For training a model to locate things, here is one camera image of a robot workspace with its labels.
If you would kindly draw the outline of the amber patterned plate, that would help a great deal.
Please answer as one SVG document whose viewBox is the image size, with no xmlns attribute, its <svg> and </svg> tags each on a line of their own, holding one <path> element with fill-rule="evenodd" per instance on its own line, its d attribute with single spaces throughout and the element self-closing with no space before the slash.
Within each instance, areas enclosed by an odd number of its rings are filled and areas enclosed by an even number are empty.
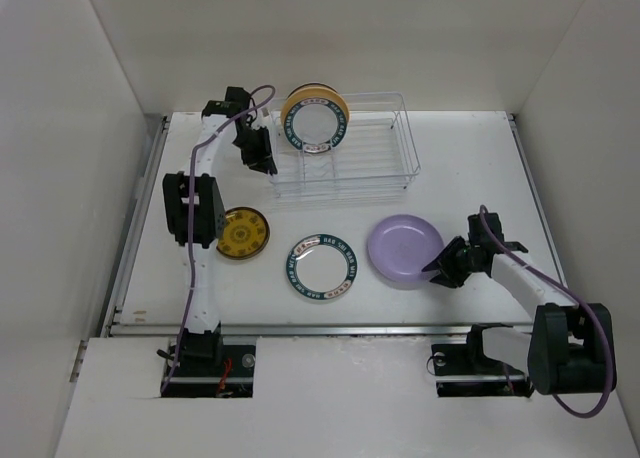
<svg viewBox="0 0 640 458">
<path fill-rule="evenodd" d="M 260 254 L 270 239 L 270 226 L 265 216 L 250 207 L 226 211 L 226 226 L 216 250 L 225 258 L 243 261 Z"/>
</svg>

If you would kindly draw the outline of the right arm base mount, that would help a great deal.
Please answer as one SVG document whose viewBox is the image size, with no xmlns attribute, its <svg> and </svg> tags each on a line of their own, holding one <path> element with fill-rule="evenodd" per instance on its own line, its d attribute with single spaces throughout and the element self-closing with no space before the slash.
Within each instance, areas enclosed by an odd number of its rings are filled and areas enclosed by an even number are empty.
<svg viewBox="0 0 640 458">
<path fill-rule="evenodd" d="M 478 358 L 460 341 L 435 341 L 427 371 L 439 398 L 530 398 L 534 388 L 524 372 L 502 362 Z"/>
</svg>

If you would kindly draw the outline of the beige plastic plate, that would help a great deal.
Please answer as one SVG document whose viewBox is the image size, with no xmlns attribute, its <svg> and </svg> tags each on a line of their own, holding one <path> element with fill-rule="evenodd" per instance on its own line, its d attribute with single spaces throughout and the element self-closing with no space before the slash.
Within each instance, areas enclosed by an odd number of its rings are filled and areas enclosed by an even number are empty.
<svg viewBox="0 0 640 458">
<path fill-rule="evenodd" d="M 332 102 L 342 109 L 347 107 L 344 98 L 335 90 L 323 86 L 306 86 L 292 92 L 290 96 L 286 98 L 282 109 L 288 110 L 297 103 L 308 99 L 321 99 Z"/>
</svg>

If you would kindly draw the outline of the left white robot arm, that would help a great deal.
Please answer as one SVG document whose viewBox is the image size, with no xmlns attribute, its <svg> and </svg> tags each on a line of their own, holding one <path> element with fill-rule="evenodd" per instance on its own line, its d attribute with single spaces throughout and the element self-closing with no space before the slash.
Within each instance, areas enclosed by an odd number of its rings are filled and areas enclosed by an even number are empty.
<svg viewBox="0 0 640 458">
<path fill-rule="evenodd" d="M 182 321 L 175 348 L 166 357 L 169 379 L 191 366 L 209 375 L 223 365 L 221 312 L 210 296 L 207 270 L 211 250 L 227 226 L 216 169 L 222 154 L 234 146 L 248 169 L 268 176 L 277 173 L 269 131 L 258 124 L 260 111 L 274 95 L 272 85 L 252 92 L 229 86 L 223 100 L 211 100 L 202 110 L 200 136 L 186 169 L 163 177 L 167 227 L 186 253 L 188 272 Z"/>
</svg>

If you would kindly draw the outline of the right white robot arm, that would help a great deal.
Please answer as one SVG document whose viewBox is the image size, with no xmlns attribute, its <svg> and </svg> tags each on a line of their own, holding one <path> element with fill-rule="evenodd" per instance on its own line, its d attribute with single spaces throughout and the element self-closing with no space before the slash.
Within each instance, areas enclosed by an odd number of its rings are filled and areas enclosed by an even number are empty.
<svg viewBox="0 0 640 458">
<path fill-rule="evenodd" d="M 502 323 L 475 324 L 463 347 L 465 364 L 479 373 L 503 366 L 523 373 L 542 395 L 601 393 L 616 387 L 612 320 L 528 259 L 527 248 L 505 239 L 497 213 L 469 216 L 467 237 L 454 238 L 424 268 L 434 284 L 458 289 L 484 274 L 532 319 L 530 332 Z"/>
</svg>

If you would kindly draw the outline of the white plate green rim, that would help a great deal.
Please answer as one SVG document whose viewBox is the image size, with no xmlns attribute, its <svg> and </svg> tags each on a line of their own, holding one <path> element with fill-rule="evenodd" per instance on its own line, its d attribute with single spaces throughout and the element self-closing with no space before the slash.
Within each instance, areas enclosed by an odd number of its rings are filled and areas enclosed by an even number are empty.
<svg viewBox="0 0 640 458">
<path fill-rule="evenodd" d="M 288 283 L 303 298 L 332 301 L 353 287 L 358 260 L 346 241 L 319 233 L 301 239 L 291 248 L 285 273 Z"/>
</svg>

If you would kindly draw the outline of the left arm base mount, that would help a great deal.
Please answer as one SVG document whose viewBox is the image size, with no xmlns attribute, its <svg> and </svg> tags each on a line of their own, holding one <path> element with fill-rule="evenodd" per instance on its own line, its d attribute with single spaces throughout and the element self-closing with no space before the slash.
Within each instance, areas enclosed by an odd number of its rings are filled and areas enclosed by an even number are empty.
<svg viewBox="0 0 640 458">
<path fill-rule="evenodd" d="M 176 352 L 171 343 L 157 354 L 164 359 L 162 398 L 252 398 L 256 341 L 186 334 Z"/>
</svg>

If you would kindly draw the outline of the lilac plastic plate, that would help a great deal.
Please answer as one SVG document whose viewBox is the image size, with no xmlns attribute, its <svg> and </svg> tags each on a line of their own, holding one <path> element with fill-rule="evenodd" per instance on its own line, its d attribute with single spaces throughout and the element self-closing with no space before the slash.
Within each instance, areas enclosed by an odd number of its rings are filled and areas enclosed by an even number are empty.
<svg viewBox="0 0 640 458">
<path fill-rule="evenodd" d="M 401 287 L 428 282 L 435 271 L 424 271 L 444 249 L 439 231 L 415 215 L 396 214 L 382 219 L 367 238 L 373 268 L 386 280 Z"/>
</svg>

